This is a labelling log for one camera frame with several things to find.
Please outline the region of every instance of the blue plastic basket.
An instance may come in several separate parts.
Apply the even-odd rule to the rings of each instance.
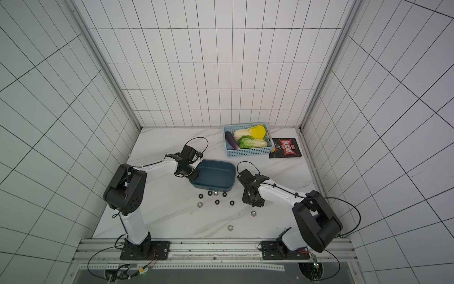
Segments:
[[[274,147],[274,142],[273,142],[273,139],[271,139],[270,132],[268,131],[268,125],[266,123],[264,123],[264,122],[262,122],[262,123],[250,123],[250,124],[226,125],[226,126],[224,126],[224,133],[226,131],[228,131],[228,132],[231,132],[232,135],[233,135],[235,130],[246,129],[246,128],[253,127],[253,126],[256,126],[256,125],[260,125],[260,124],[262,124],[265,127],[266,133],[265,133],[265,137],[263,137],[263,140],[265,140],[268,143],[268,147],[249,148],[249,149],[234,149],[226,141],[226,138],[225,138],[225,135],[224,135],[224,147],[225,147],[225,150],[227,151],[227,157],[244,156],[244,155],[269,154],[271,152],[271,149],[273,149],[273,147]]]

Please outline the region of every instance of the green cabbage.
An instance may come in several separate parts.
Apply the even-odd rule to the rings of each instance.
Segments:
[[[263,139],[255,139],[252,136],[242,136],[240,140],[240,149],[267,147],[268,143]]]

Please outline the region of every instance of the blue tray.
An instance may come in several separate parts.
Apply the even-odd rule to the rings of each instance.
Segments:
[[[235,183],[237,169],[229,162],[203,160],[197,166],[199,176],[191,184],[200,189],[228,192]]]

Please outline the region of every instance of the white tiled wall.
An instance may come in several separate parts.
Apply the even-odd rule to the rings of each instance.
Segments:
[[[0,2],[0,283],[61,283],[138,133],[61,0]]]
[[[74,0],[142,126],[302,122],[353,0]]]
[[[328,195],[361,212],[369,284],[452,283],[453,17],[452,0],[366,0],[304,127]]]

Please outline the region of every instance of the fake vegetable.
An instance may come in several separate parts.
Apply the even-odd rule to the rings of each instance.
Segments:
[[[261,147],[267,147],[268,143],[263,140],[263,139],[255,139],[252,136],[243,136],[239,140],[240,142],[240,148],[245,149],[245,148],[261,148]]]
[[[238,146],[238,142],[236,142],[235,138],[233,138],[233,135],[229,132],[225,132],[226,140],[232,146],[234,149],[240,149],[240,146]]]
[[[248,129],[235,130],[235,140],[239,140],[243,136],[252,136],[255,139],[263,139],[265,137],[265,127],[262,124],[250,127]]]

